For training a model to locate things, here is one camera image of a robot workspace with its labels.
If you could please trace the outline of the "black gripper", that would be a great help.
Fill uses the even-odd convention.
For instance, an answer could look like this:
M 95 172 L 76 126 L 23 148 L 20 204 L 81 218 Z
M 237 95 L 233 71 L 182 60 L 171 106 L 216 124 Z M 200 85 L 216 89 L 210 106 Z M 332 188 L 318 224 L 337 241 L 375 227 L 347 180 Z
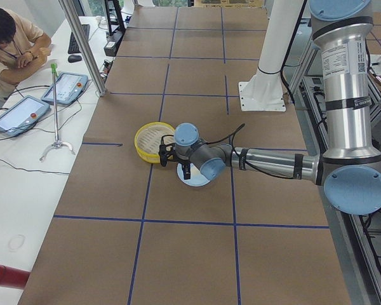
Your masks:
M 189 180 L 191 178 L 191 161 L 190 159 L 179 152 L 175 152 L 175 161 L 181 164 L 182 173 L 184 176 L 184 180 Z

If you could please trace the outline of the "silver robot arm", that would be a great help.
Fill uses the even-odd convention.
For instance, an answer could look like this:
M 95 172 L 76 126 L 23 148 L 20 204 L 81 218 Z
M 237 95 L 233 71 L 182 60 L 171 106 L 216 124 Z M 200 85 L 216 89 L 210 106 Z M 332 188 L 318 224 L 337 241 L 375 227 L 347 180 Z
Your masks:
M 312 40 L 321 51 L 328 148 L 317 156 L 285 154 L 232 144 L 214 146 L 190 123 L 178 125 L 170 159 L 189 179 L 196 167 L 208 180 L 225 167 L 273 177 L 310 180 L 347 214 L 381 208 L 381 153 L 371 143 L 365 39 L 373 27 L 370 1 L 310 1 Z

